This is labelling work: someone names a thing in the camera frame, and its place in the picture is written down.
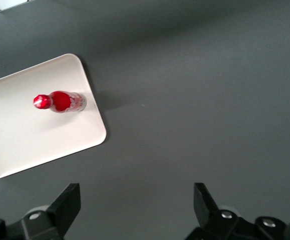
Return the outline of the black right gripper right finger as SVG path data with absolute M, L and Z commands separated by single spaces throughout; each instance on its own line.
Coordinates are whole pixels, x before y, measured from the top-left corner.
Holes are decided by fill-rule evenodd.
M 256 239 L 253 224 L 230 210 L 221 210 L 203 183 L 194 184 L 193 207 L 199 226 L 187 240 Z

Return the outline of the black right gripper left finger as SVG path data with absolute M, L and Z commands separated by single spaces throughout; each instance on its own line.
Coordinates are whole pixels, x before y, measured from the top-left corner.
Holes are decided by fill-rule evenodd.
M 9 225 L 7 239 L 63 240 L 80 209 L 80 185 L 71 183 L 50 205 L 35 207 Z

